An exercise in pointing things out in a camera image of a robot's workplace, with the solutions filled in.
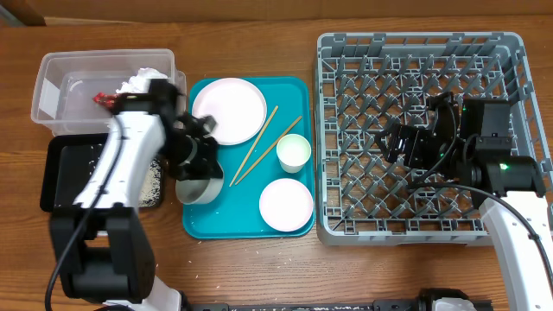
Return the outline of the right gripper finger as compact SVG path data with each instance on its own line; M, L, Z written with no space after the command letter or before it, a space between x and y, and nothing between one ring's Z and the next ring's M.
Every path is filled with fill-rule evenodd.
M384 127L385 132L392 132L394 130L401 129L416 130L416 127L408 124L402 124L398 118L389 120Z
M393 135L390 130L382 130L374 136L374 142L383 154L384 159L389 163L396 161L396 156L392 152Z

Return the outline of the grey bowl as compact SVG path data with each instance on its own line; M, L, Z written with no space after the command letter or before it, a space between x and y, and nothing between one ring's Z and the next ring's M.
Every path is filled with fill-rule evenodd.
M208 204L215 200L224 184L225 173L217 163L214 173L206 180L185 180L175 182L176 198L185 205Z

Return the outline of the pile of rice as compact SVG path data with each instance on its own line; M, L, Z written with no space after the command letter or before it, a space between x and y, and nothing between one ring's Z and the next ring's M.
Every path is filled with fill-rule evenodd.
M149 166L141 193L139 195L139 207L155 207L162 196L162 167L155 159Z

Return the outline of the large white pink plate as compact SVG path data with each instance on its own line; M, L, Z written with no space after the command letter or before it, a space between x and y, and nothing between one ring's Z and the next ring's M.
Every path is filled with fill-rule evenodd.
M224 78L210 82L195 97L192 115L211 116L212 136L220 145L237 145L253 138L267 117L264 95L245 79Z

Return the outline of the wooden chopstick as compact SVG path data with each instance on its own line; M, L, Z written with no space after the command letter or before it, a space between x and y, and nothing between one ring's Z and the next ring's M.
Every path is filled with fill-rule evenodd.
M233 182L232 185L238 185L277 145L277 143L302 120L302 116L299 116L277 139L273 144L265 150L265 152L254 162L252 165L238 178L237 181Z
M273 109L273 111L271 112L270 116L268 117L267 121L264 123L262 129L259 131L257 137L255 138L252 146L250 146L250 149L248 150L247 154L245 155L243 161L241 162L241 164L239 165L235 175L233 176L232 180L231 180L231 183L229 184L229 187L232 187L232 185L234 184L234 182L237 180L238 178L238 175L239 173L241 172L241 170L243 169L244 165L247 163L247 161L249 160L250 156L251 156L251 153L254 151L254 149L256 148L257 146L257 143L258 141L260 140L260 138L262 137L262 135L264 134L264 132L266 131L268 125L270 124L272 118L275 116L277 110L278 110L279 106L276 105L275 108Z

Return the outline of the white napkin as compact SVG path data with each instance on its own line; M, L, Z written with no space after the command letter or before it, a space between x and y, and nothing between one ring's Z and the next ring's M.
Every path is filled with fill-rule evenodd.
M152 79L168 79L164 73L155 68L140 68L136 75L131 76L128 81L123 82L116 93L146 93L149 90L149 83Z

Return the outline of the white paper cup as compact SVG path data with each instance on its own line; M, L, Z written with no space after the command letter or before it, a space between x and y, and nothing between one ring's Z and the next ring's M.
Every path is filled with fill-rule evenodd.
M310 142L301 135L288 134L276 146L277 158L282 169L290 174L298 173L312 154Z

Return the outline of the red snack wrapper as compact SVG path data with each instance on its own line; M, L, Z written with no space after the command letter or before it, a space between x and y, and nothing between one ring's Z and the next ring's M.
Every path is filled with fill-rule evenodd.
M100 105L108 110L112 109L115 102L116 102L116 99L117 99L117 94L105 94L103 92L99 92L94 98L93 98L93 101L97 104L97 105Z

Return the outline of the small white pink plate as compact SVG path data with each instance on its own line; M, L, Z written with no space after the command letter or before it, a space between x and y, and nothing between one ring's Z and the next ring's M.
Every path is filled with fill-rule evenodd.
M314 200L301 182L282 178L271 182L259 198L263 221L279 232L293 232L304 227L314 211Z

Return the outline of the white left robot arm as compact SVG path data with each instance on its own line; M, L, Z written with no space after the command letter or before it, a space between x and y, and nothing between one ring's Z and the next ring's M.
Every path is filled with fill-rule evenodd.
M155 255L137 210L149 166L158 156L178 181L223 176L215 119L178 114L181 95L167 80L153 79L146 93L95 97L112 115L110 132L76 199L51 212L56 265L44 295L46 310L57 281L67 297L96 303L101 310L191 309L183 292L156 275Z

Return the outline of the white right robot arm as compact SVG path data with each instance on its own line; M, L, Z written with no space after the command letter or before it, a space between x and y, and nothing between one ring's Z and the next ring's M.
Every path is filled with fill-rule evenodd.
M512 103L452 92L428 101L432 128L389 122L375 142L389 163L423 175L410 189L468 191L490 235L513 310L552 308L552 235L537 161L512 154Z

